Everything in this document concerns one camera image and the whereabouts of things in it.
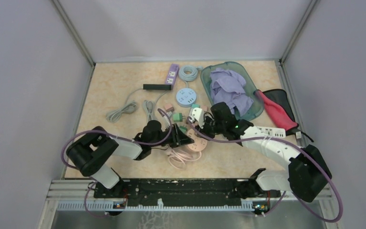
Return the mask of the green plug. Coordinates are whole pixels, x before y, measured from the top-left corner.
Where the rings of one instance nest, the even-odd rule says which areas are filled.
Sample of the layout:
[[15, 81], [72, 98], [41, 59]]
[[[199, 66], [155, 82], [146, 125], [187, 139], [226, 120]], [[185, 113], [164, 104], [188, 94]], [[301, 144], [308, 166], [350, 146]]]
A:
[[185, 118], [185, 116], [182, 113], [174, 113], [172, 115], [172, 120], [175, 123], [183, 122], [184, 118]]
[[184, 127], [184, 126], [179, 126], [179, 129], [183, 132], [183, 133], [186, 133], [187, 132], [187, 128]]

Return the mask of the pink round power socket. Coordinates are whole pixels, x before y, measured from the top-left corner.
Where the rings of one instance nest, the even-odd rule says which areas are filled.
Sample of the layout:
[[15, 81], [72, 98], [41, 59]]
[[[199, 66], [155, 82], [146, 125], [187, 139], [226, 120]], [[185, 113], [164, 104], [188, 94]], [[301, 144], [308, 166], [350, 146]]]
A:
[[205, 150], [208, 144], [208, 141], [206, 139], [197, 136], [196, 139], [193, 141], [193, 143], [183, 146], [183, 149], [193, 153], [200, 153]]

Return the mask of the blue round power socket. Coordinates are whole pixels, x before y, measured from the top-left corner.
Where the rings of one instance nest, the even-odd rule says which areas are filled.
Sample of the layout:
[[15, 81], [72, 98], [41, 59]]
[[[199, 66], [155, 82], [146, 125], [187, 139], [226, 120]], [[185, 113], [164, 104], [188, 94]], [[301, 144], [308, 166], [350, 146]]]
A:
[[191, 107], [197, 99], [197, 93], [191, 88], [180, 89], [175, 96], [175, 99], [180, 107]]

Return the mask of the brown pink USB charger plug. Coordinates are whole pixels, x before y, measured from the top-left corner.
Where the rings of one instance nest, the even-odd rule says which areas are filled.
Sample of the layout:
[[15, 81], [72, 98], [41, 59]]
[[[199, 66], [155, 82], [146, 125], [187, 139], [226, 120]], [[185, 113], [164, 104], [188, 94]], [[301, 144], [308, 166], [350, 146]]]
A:
[[204, 112], [207, 112], [208, 111], [208, 107], [207, 106], [201, 106], [200, 107]]

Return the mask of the white power strip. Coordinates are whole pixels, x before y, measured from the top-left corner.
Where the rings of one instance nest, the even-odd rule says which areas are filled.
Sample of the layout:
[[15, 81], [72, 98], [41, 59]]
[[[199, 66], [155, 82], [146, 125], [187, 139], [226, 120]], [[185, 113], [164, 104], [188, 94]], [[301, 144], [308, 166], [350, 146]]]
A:
[[286, 131], [283, 128], [255, 126], [258, 132], [277, 138], [286, 138]]

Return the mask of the black power strip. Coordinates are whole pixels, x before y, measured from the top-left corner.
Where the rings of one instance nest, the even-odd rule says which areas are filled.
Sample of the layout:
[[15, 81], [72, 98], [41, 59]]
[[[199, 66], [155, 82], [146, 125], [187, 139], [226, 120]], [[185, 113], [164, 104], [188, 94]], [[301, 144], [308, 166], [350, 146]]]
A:
[[173, 86], [171, 84], [143, 84], [142, 89], [148, 91], [171, 91]]

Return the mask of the purple power strip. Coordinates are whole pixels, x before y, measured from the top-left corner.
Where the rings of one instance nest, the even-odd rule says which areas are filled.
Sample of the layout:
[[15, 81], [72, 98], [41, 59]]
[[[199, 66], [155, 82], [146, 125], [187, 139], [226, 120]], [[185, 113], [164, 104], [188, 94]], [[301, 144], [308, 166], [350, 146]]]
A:
[[170, 68], [166, 76], [165, 84], [170, 84], [172, 85], [172, 87], [174, 87], [176, 78], [178, 77], [179, 69], [180, 66], [178, 64], [173, 63], [170, 65]]

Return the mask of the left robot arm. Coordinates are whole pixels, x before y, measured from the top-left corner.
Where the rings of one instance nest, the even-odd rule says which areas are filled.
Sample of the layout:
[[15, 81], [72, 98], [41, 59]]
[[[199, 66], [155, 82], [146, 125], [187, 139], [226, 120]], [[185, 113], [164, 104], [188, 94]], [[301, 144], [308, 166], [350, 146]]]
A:
[[125, 139], [109, 134], [101, 126], [85, 131], [65, 150], [66, 156], [77, 170], [105, 187], [111, 197], [119, 197], [124, 191], [122, 178], [109, 166], [107, 160], [112, 156], [143, 160], [150, 155], [152, 148], [168, 146], [177, 148], [194, 143], [176, 124], [165, 130], [159, 121], [151, 120], [134, 139]]

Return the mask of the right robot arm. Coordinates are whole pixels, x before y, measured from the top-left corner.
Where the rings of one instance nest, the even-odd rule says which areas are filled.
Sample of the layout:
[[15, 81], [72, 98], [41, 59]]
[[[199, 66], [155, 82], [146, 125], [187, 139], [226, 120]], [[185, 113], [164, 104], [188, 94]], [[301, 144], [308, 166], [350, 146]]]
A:
[[256, 197], [269, 190], [280, 190], [291, 191], [301, 200], [312, 202], [332, 179], [317, 147], [300, 147], [269, 135], [253, 123], [237, 119], [223, 102], [213, 105], [209, 113], [194, 108], [189, 118], [197, 123], [195, 128], [200, 136], [212, 140], [216, 135], [223, 135], [224, 143], [237, 143], [258, 151], [284, 168], [283, 171], [258, 170], [249, 184], [251, 194]]

